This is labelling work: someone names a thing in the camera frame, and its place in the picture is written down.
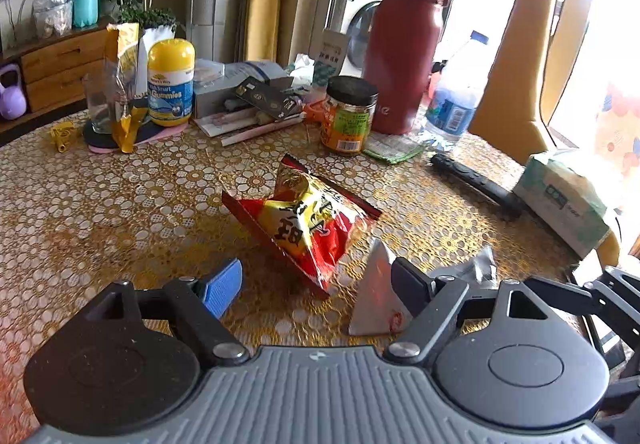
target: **black jar lid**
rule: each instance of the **black jar lid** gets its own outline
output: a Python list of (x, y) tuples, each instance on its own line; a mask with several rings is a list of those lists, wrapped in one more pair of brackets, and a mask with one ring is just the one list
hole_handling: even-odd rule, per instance
[(375, 85), (355, 76), (329, 78), (326, 93), (335, 100), (356, 107), (368, 107), (378, 98), (378, 88)]

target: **red thermos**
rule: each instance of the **red thermos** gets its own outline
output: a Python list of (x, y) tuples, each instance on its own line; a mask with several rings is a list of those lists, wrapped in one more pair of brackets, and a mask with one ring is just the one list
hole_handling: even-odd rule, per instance
[(382, 0), (369, 34), (362, 77), (378, 87), (372, 130), (411, 131), (427, 92), (433, 53), (449, 0)]

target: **drawer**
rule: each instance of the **drawer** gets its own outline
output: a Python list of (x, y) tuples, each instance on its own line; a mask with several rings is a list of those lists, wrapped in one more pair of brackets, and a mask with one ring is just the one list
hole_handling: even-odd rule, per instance
[(31, 112), (66, 101), (78, 96), (84, 96), (82, 88), (82, 76), (88, 72), (99, 72), (102, 70), (102, 60), (85, 63), (73, 69), (68, 69), (54, 74), (48, 78), (42, 78), (33, 83), (27, 84), (27, 101)]
[(106, 39), (106, 30), (94, 31), (25, 54), (21, 60), (24, 82), (32, 83), (83, 63), (101, 60)]

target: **black remote control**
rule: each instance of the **black remote control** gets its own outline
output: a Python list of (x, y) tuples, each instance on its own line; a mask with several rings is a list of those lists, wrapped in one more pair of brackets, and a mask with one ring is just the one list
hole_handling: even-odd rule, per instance
[(436, 153), (431, 158), (431, 164), (436, 170), (455, 175), (483, 195), (486, 195), (500, 206), (509, 217), (516, 219), (522, 213), (524, 204), (516, 194), (505, 190), (502, 186), (487, 179), (484, 175), (480, 175), (474, 169), (458, 163), (442, 153)]

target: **pink coaster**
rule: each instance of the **pink coaster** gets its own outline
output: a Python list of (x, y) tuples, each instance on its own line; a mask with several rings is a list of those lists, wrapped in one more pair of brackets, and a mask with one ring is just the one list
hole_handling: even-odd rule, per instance
[[(165, 128), (163, 131), (158, 132), (158, 134), (153, 135), (152, 137), (145, 139), (144, 141), (140, 141), (139, 143), (136, 143), (134, 146), (135, 147), (139, 147), (140, 145), (144, 145), (145, 143), (148, 143), (149, 141), (155, 141), (156, 139), (162, 139), (164, 137), (169, 137), (170, 135), (178, 135), (181, 134), (182, 131), (187, 128), (187, 125), (189, 123), (183, 123), (182, 125), (178, 125), (175, 127), (167, 127)], [(98, 148), (98, 147), (92, 147), (92, 145), (86, 145), (87, 148), (89, 148), (90, 151), (92, 151), (93, 153), (111, 153), (112, 151), (119, 151), (119, 148)]]

